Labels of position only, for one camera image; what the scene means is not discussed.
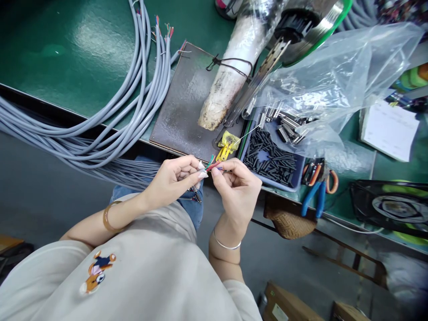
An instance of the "jeans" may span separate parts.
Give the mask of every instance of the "jeans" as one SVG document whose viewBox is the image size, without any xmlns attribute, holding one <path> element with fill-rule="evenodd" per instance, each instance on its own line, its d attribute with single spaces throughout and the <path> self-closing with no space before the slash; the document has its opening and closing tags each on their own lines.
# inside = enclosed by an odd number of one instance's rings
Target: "jeans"
<svg viewBox="0 0 428 321">
<path fill-rule="evenodd" d="M 153 161 L 150 158 L 144 157 L 144 156 L 138 156 L 136 161 Z M 204 181 L 201 181 L 201 187 L 199 187 L 198 193 L 201 197 L 201 200 L 203 201 L 203 183 Z M 110 199 L 110 203 L 114 202 L 118 198 L 121 198 L 122 196 L 132 194 L 132 193 L 139 193 L 140 191 L 130 189 L 128 187 L 123 187 L 116 185 L 113 189 L 113 194 Z M 194 196 L 194 192 L 185 192 L 182 195 L 182 198 L 192 198 Z M 193 222 L 193 225 L 195 226 L 195 229 L 198 230 L 199 226 L 202 222 L 202 216 L 204 211 L 203 203 L 199 204 L 197 201 L 188 201 L 188 200 L 180 200 L 178 199 L 178 202 L 180 205 L 184 208 L 184 210 L 187 212 L 187 214 L 190 216 L 190 219 Z"/>
</svg>

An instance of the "hand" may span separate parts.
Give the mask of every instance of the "hand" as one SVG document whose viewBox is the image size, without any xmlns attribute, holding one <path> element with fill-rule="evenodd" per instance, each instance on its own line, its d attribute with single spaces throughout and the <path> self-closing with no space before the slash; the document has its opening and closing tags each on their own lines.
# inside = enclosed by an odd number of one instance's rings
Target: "hand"
<svg viewBox="0 0 428 321">
<path fill-rule="evenodd" d="M 231 171 L 222 173 L 217 168 L 211 170 L 214 185 L 222 196 L 226 215 L 235 223 L 246 224 L 246 228 L 253 216 L 262 181 L 237 158 L 217 166 Z"/>
<path fill-rule="evenodd" d="M 198 170 L 199 161 L 193 155 L 165 160 L 153 181 L 140 194 L 144 203 L 148 205 L 146 210 L 154 210 L 171 204 L 190 187 L 208 177 L 205 172 L 198 172 Z"/>
</svg>

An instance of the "plastic bag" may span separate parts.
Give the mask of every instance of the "plastic bag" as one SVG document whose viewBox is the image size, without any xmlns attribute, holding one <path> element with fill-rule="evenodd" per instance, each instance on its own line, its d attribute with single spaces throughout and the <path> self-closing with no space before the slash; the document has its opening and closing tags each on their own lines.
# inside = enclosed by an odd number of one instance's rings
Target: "plastic bag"
<svg viewBox="0 0 428 321">
<path fill-rule="evenodd" d="M 413 23 L 334 34 L 301 62 L 270 74 L 255 94 L 259 110 L 252 115 L 281 107 L 296 118 L 317 119 L 296 129 L 305 136 L 297 145 L 282 142 L 278 122 L 266 123 L 264 130 L 285 151 L 323 157 L 329 148 L 343 148 L 340 131 L 356 111 L 387 96 L 423 34 Z"/>
<path fill-rule="evenodd" d="M 428 264 L 395 252 L 380 252 L 387 270 L 388 290 L 400 302 L 406 320 L 420 317 L 428 303 Z"/>
</svg>

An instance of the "floor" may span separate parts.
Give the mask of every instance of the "floor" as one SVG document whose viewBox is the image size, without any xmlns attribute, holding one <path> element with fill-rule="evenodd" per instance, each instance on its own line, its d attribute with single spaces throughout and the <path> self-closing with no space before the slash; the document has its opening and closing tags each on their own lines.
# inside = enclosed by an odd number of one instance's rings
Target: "floor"
<svg viewBox="0 0 428 321">
<path fill-rule="evenodd" d="M 23 238 L 41 247 L 58 240 L 84 217 L 104 208 L 113 185 L 80 174 L 45 152 L 0 132 L 0 234 Z M 204 187 L 204 219 L 198 231 L 198 246 L 207 254 L 208 237 L 222 213 L 219 194 L 207 179 Z M 254 217 L 263 218 L 264 194 Z M 358 235 L 320 220 L 317 228 L 364 251 L 367 236 Z M 404 251 L 378 236 L 370 237 L 369 254 Z M 399 320 L 398 305 L 386 290 L 324 259 L 302 250 L 309 248 L 334 255 L 331 241 L 315 234 L 288 241 L 250 223 L 241 247 L 241 266 L 248 287 L 258 298 L 268 280 L 296 294 L 328 320 L 333 301 L 358 305 L 372 320 Z M 347 263 L 352 257 L 345 256 Z"/>
</svg>

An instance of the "yellow clip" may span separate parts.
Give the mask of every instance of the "yellow clip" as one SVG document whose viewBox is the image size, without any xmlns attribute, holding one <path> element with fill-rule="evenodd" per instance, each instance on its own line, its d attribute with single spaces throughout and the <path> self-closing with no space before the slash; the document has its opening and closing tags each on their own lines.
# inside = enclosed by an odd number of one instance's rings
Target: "yellow clip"
<svg viewBox="0 0 428 321">
<path fill-rule="evenodd" d="M 238 140 L 238 137 L 230 134 L 228 131 L 225 131 L 222 137 L 222 141 L 218 144 L 218 146 L 222 149 L 220 149 L 220 152 L 218 153 L 215 161 L 218 162 L 227 160 L 229 154 L 238 149 L 239 144 L 236 144 Z"/>
<path fill-rule="evenodd" d="M 226 143 L 226 145 L 223 146 L 222 149 L 220 149 L 220 152 L 218 153 L 217 158 L 215 159 L 216 162 L 227 160 L 227 157 L 230 154 L 230 150 L 232 149 L 232 144 L 232 142 Z"/>
</svg>

